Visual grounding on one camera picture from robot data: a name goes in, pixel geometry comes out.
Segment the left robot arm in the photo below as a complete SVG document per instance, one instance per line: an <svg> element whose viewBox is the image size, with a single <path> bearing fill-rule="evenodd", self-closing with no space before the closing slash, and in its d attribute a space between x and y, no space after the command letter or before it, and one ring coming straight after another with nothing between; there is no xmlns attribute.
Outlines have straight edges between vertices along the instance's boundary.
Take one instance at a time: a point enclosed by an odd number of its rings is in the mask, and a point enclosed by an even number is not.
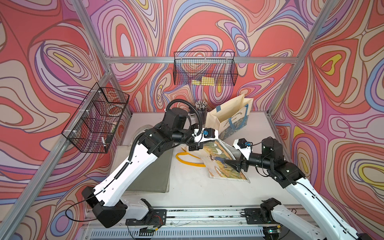
<svg viewBox="0 0 384 240"><path fill-rule="evenodd" d="M111 228L124 218L150 221L153 207L145 199L137 203L122 201L126 189L164 152L185 144L192 151L203 148L205 142L219 138L219 131L204 128L201 115L190 102L172 100L163 120L135 137L128 157L104 181L82 191L86 202L105 228Z"/></svg>

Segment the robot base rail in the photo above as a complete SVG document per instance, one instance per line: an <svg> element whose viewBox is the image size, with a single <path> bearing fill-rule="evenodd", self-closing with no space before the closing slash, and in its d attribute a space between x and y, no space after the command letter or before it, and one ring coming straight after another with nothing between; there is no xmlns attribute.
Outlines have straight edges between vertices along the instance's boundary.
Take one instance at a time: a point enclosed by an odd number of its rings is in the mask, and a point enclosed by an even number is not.
<svg viewBox="0 0 384 240"><path fill-rule="evenodd" d="M111 228L90 224L83 240L324 240L325 234L306 211L277 206L277 218L264 217L259 206L158 209L144 224L122 220Z"/></svg>

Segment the white yellow-handled bag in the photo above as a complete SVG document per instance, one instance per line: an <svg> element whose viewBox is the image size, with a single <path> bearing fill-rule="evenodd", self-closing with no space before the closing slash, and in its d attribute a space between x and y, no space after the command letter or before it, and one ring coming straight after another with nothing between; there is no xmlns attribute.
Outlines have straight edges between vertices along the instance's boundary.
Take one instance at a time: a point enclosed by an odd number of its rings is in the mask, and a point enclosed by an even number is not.
<svg viewBox="0 0 384 240"><path fill-rule="evenodd" d="M181 147L181 151L176 154L176 159L184 165L205 169L211 179L250 182L243 171L237 172L225 163L235 159L229 147L221 140L208 142L198 151Z"/></svg>

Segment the cream blue-handled tote bag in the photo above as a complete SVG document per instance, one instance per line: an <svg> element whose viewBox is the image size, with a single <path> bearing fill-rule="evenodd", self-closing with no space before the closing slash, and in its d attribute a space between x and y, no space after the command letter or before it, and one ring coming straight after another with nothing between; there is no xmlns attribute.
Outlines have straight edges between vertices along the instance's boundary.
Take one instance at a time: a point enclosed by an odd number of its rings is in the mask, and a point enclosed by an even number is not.
<svg viewBox="0 0 384 240"><path fill-rule="evenodd" d="M227 139L247 125L253 102L242 94L217 106L207 113L205 127L218 130L221 140Z"/></svg>

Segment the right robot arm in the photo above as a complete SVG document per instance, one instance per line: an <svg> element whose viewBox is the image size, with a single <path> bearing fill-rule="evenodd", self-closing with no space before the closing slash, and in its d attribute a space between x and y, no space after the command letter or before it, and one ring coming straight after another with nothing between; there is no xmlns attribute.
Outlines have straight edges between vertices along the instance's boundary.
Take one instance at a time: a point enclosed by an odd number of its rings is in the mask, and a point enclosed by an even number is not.
<svg viewBox="0 0 384 240"><path fill-rule="evenodd" d="M267 171L267 177L276 181L290 193L315 221L311 224L289 212L275 198L263 201L260 213L265 222L283 224L303 240L369 240L367 233L359 233L334 211L311 185L299 167L285 160L283 146L268 137L261 142L261 153L253 152L253 144L245 139L234 141L240 158L226 163L237 172L247 172L249 167Z"/></svg>

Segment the olive green canvas bag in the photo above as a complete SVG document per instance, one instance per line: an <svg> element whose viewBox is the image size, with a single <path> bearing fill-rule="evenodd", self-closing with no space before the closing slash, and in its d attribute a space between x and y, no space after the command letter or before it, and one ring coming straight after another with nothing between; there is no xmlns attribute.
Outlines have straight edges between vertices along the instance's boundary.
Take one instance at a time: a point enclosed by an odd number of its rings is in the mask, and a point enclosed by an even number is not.
<svg viewBox="0 0 384 240"><path fill-rule="evenodd" d="M126 192L166 193L174 150L167 150L151 163L126 189Z"/></svg>

